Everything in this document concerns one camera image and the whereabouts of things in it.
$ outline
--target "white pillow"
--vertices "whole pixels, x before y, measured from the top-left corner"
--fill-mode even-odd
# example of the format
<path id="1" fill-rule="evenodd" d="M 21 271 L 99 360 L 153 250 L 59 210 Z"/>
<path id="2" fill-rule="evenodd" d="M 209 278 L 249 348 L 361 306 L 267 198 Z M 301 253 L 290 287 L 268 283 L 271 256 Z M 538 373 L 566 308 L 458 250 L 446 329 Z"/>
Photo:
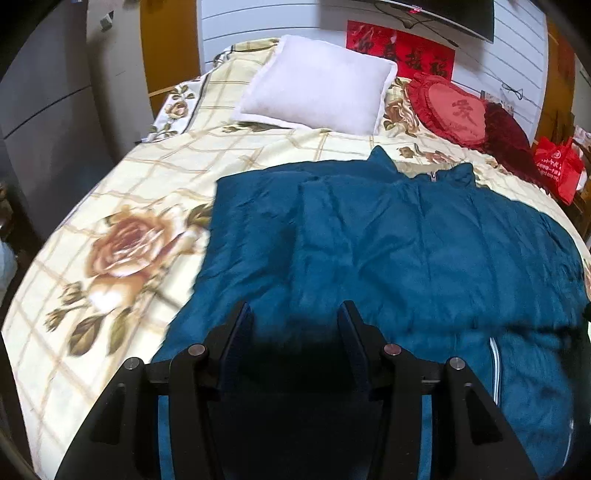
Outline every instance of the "white pillow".
<path id="1" fill-rule="evenodd" d="M 246 88 L 232 119 L 377 134 L 397 71 L 390 60 L 285 35 Z"/>

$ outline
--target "bed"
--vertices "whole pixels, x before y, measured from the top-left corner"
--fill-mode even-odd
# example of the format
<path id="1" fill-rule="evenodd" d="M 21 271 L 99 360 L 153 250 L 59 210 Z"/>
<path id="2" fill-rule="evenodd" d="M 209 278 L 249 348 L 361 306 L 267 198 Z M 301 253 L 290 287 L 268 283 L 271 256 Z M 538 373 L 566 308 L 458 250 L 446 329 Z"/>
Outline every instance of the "bed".
<path id="1" fill-rule="evenodd" d="M 12 301 L 2 335 L 41 478 L 53 479 L 89 409 L 123 360 L 150 361 L 189 300 L 209 239 L 216 181 L 285 163 L 367 158 L 380 145 L 414 176 L 471 163 L 480 187 L 546 213 L 572 237 L 591 298 L 591 254 L 542 189 L 475 150 L 433 135 L 396 79 L 380 134 L 237 124 L 233 107 L 277 39 L 244 42 L 177 87 L 134 148 L 49 238 Z M 129 243 L 140 236 L 140 247 Z"/>

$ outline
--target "plaid pattern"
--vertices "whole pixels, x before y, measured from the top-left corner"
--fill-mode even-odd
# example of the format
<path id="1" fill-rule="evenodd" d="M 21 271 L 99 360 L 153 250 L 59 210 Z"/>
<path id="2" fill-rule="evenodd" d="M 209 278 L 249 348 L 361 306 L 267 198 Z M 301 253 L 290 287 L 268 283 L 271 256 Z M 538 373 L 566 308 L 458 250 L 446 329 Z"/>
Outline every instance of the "plaid pattern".
<path id="1" fill-rule="evenodd" d="M 193 122 L 185 132 L 134 148 L 52 234 L 27 272 L 2 334 L 34 469 L 41 478 L 54 478 L 74 434 L 123 360 L 138 356 L 150 361 L 168 323 L 189 299 L 203 261 L 207 235 L 199 241 L 196 254 L 178 257 L 167 270 L 121 348 L 107 355 L 109 325 L 103 325 L 88 353 L 68 355 L 68 340 L 85 309 L 72 313 L 51 333 L 44 328 L 44 319 L 59 305 L 63 287 L 84 277 L 91 245 L 105 234 L 103 219 L 123 205 L 146 207 L 158 202 L 163 208 L 182 205 L 190 210 L 213 199 L 216 180 L 222 176 L 299 161 L 366 158 L 381 145 L 408 174 L 472 163 L 479 185 L 550 215 L 571 234 L 585 265 L 591 264 L 579 234 L 550 196 L 507 173 L 494 158 L 437 138 L 422 125 L 414 133 L 388 125 L 380 136 L 355 137 L 327 129 L 233 124 L 234 104 L 276 43 L 277 39 L 246 42 L 223 53 L 202 78 Z M 393 85 L 387 102 L 404 97 L 403 84 Z"/>

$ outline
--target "metal screw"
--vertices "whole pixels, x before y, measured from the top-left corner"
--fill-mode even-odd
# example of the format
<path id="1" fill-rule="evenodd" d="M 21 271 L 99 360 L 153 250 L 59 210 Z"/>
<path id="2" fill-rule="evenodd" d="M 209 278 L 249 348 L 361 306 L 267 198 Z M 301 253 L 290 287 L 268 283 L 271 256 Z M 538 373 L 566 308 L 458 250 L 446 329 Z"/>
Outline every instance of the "metal screw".
<path id="1" fill-rule="evenodd" d="M 449 359 L 449 365 L 455 370 L 461 370 L 466 366 L 466 362 L 462 360 L 460 357 L 455 356 Z"/>
<path id="2" fill-rule="evenodd" d="M 127 370 L 133 370 L 134 368 L 139 366 L 139 358 L 137 358 L 136 356 L 128 358 L 123 365 Z"/>
<path id="3" fill-rule="evenodd" d="M 191 356 L 199 356 L 205 353 L 205 345 L 201 343 L 195 343 L 189 347 L 189 355 Z"/>
<path id="4" fill-rule="evenodd" d="M 402 347 L 400 347 L 400 345 L 396 345 L 396 343 L 387 343 L 384 345 L 384 352 L 386 355 L 400 355 L 402 352 Z"/>

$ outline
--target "red banner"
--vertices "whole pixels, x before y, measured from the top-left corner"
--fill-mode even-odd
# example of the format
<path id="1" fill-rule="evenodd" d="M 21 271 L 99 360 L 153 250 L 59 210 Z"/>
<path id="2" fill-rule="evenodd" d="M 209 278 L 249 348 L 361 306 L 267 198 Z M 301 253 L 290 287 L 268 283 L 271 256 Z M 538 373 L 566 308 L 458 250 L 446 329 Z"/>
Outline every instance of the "red banner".
<path id="1" fill-rule="evenodd" d="M 400 77 L 413 78 L 416 72 L 422 72 L 452 79 L 456 52 L 407 32 L 349 20 L 347 48 L 395 61 Z"/>

